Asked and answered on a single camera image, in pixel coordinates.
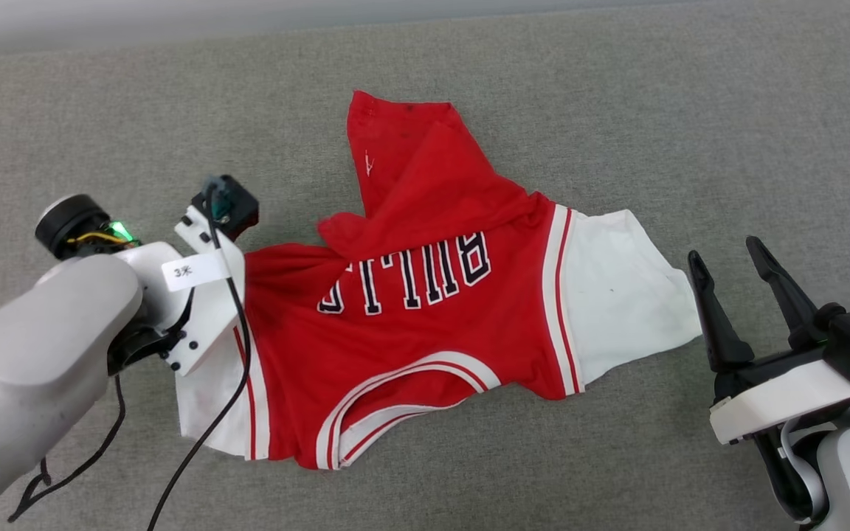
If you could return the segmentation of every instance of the green light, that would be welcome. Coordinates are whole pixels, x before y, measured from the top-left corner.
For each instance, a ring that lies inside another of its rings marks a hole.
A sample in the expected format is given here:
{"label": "green light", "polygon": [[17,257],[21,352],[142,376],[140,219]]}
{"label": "green light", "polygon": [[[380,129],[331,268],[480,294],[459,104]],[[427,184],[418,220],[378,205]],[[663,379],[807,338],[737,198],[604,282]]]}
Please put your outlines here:
{"label": "green light", "polygon": [[131,236],[131,233],[129,233],[127,231],[127,228],[125,228],[124,224],[120,223],[119,221],[111,223],[111,230],[116,232],[116,235],[120,236],[122,239],[125,239],[128,242],[133,241],[133,236]]}

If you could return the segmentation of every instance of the wire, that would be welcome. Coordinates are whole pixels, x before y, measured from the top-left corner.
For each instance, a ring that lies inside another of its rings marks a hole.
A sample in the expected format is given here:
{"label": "wire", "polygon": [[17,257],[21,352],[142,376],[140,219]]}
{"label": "wire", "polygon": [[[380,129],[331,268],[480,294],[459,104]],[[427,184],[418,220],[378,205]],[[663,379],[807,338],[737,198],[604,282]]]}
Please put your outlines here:
{"label": "wire", "polygon": [[117,245],[124,245],[124,244],[129,243],[128,240],[118,238],[116,236],[105,235],[105,233],[103,233],[103,232],[85,232],[85,233],[83,233],[83,235],[77,236],[77,238],[69,238],[68,243],[69,244],[77,244],[77,243],[80,243],[82,240],[87,240],[87,239],[90,239],[90,238],[104,239],[104,240],[107,240],[108,242],[114,242]]}
{"label": "wire", "polygon": [[97,463],[101,456],[104,455],[104,451],[107,451],[108,447],[111,446],[111,443],[114,442],[114,438],[117,437],[117,432],[120,431],[120,426],[122,426],[125,417],[127,417],[127,404],[124,403],[124,392],[122,392],[120,388],[120,375],[114,376],[114,385],[117,389],[117,404],[120,407],[120,412],[117,414],[117,420],[115,421],[114,426],[112,426],[111,430],[108,431],[107,437],[104,437],[104,443],[102,443],[100,448],[94,452],[94,456],[91,456],[90,459],[84,461],[84,464],[80,467],[75,468],[75,471],[73,471],[71,475],[64,478],[64,480],[61,480],[60,483],[57,483],[55,486],[45,488],[45,490],[38,492],[38,494],[34,494],[35,488],[38,487],[38,483],[44,483],[46,486],[51,484],[51,475],[48,474],[47,461],[43,458],[41,460],[41,472],[31,478],[31,481],[28,482],[28,487],[24,488],[24,493],[21,494],[21,500],[18,503],[18,507],[15,508],[15,512],[13,512],[13,514],[9,517],[9,524],[18,520],[18,518],[24,514],[24,511],[30,510],[30,508],[34,504],[37,504],[41,498],[44,498],[48,494],[58,490],[58,488],[66,486],[82,473],[85,473],[87,468],[90,468],[91,465]]}
{"label": "wire", "polygon": [[[209,221],[209,232],[212,235],[212,244],[215,245],[215,248],[218,249],[219,252],[223,252],[222,244],[218,241],[218,231],[215,228],[215,206],[213,206],[214,192],[215,186],[210,186],[205,192],[205,207],[207,211],[204,212],[204,214]],[[251,371],[251,336],[249,333],[249,326],[247,325],[247,319],[245,317],[245,307],[242,305],[241,299],[238,296],[238,289],[235,287],[235,282],[232,277],[229,276],[229,278],[226,278],[225,282],[229,285],[229,291],[232,292],[232,300],[235,303],[235,309],[238,312],[238,320],[241,324],[242,336],[245,341],[245,349],[243,349],[242,352],[242,357],[245,359],[245,364],[243,364],[242,370],[242,381],[238,384],[238,389],[236,389],[234,394],[232,394],[229,402],[226,403],[225,407],[222,408],[222,411],[215,416],[215,420],[213,420],[212,424],[206,428],[202,437],[198,438],[198,441],[196,441],[196,444],[193,445],[192,450],[189,450],[189,453],[186,454],[185,458],[183,458],[182,463],[180,463],[179,467],[176,468],[176,472],[173,474],[173,477],[169,479],[169,484],[166,485],[165,490],[162,491],[162,496],[159,497],[159,503],[156,503],[156,510],[153,511],[153,518],[149,521],[146,531],[153,531],[153,529],[156,528],[156,521],[159,520],[159,514],[162,513],[163,505],[166,505],[166,500],[169,498],[169,494],[173,491],[173,487],[176,486],[176,482],[179,481],[179,477],[182,476],[183,471],[185,471],[186,467],[189,466],[189,461],[192,461],[199,449],[202,448],[202,444],[205,443],[205,440],[209,438],[212,431],[215,431],[218,424],[221,423],[222,419],[224,419],[226,414],[229,413],[229,410],[232,409],[236,401],[238,401],[238,397],[240,397],[243,391],[245,391],[247,380],[249,380],[249,373]]]}

